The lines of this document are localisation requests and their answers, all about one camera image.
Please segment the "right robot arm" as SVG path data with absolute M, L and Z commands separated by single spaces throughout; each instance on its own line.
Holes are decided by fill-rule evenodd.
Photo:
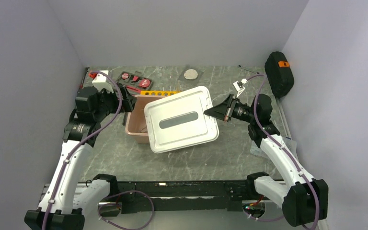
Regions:
M 265 94 L 255 96 L 252 105 L 240 102 L 230 94 L 222 103 L 207 109 L 204 114 L 222 121 L 235 118 L 248 123 L 248 134 L 256 146 L 266 154 L 279 171 L 284 184 L 265 172 L 247 176 L 245 193 L 251 199 L 260 195 L 277 204 L 287 223 L 293 227 L 315 229 L 328 214 L 328 184 L 315 179 L 298 162 L 286 146 L 284 138 L 271 120 L 271 98 Z

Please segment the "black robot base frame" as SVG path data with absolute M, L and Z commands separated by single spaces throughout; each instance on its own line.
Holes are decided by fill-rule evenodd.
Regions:
M 101 200 L 123 214 L 144 211 L 226 210 L 264 208 L 268 198 L 250 191 L 247 180 L 119 181 Z

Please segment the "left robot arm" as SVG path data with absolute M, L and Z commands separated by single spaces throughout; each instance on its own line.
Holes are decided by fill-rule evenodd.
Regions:
M 93 86 L 79 89 L 75 108 L 64 128 L 60 159 L 52 181 L 37 209 L 28 210 L 25 224 L 32 230 L 81 230 L 85 217 L 101 200 L 113 201 L 120 192 L 115 176 L 96 175 L 85 190 L 76 195 L 79 176 L 92 153 L 101 122 L 110 114 L 132 112 L 136 97 L 125 86 L 111 91 Z

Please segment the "pink plastic bin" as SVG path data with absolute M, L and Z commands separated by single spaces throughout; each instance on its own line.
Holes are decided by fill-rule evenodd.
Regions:
M 153 101 L 159 100 L 164 96 L 159 95 L 135 95 L 136 103 L 134 110 L 127 113 L 125 132 L 139 144 L 149 144 L 147 125 L 144 115 L 145 106 Z

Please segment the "white bin lid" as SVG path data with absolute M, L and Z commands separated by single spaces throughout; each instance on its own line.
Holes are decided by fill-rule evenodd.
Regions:
M 205 86 L 148 103 L 144 116 L 151 150 L 164 153 L 216 140 L 217 120 L 204 114 L 211 107 L 211 96 Z

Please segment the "yellow test tube rack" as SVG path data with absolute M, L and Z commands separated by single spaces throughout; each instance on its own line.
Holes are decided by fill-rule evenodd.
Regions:
M 171 96 L 178 93 L 180 93 L 180 91 L 141 91 L 140 95 Z

